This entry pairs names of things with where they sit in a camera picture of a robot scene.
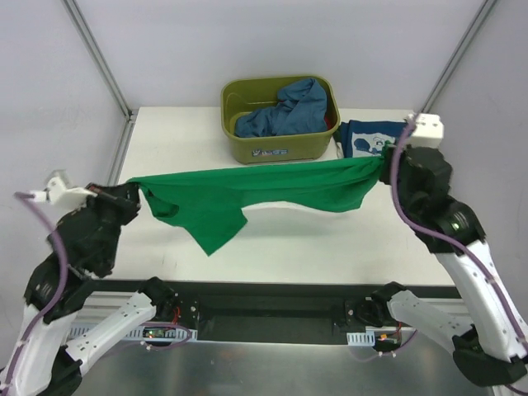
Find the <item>green t shirt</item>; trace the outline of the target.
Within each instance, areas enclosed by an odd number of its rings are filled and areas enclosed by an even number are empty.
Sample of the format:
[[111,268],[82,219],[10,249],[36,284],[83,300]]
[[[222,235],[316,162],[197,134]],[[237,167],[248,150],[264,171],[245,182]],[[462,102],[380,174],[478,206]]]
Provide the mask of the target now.
[[210,256],[247,224],[243,209],[287,202],[329,213],[357,210],[380,178],[384,159],[234,167],[130,178],[152,216],[185,229]]

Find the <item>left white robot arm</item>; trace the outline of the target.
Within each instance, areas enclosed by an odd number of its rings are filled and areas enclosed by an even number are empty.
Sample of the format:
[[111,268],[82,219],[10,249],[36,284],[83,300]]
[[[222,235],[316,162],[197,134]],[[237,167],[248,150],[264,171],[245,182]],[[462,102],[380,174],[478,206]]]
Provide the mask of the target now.
[[3,395],[70,395],[126,333],[151,319],[172,319],[176,293],[153,277],[79,341],[65,342],[97,280],[112,273],[121,230],[141,207],[135,183],[91,183],[80,191],[80,203],[56,223],[36,206],[49,191],[15,194],[48,229],[52,252],[26,285],[21,331],[1,372]]

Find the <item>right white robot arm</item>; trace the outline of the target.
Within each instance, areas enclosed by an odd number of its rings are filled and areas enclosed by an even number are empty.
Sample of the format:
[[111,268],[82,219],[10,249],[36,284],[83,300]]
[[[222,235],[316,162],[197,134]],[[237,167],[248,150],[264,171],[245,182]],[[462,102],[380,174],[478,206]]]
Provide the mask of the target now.
[[477,215],[450,195],[452,172],[436,148],[390,145],[379,179],[390,186],[400,218],[450,276],[469,319],[456,319],[395,281],[361,301],[354,318],[376,328],[407,324],[443,347],[472,384],[514,391],[527,375],[527,323],[497,272]]

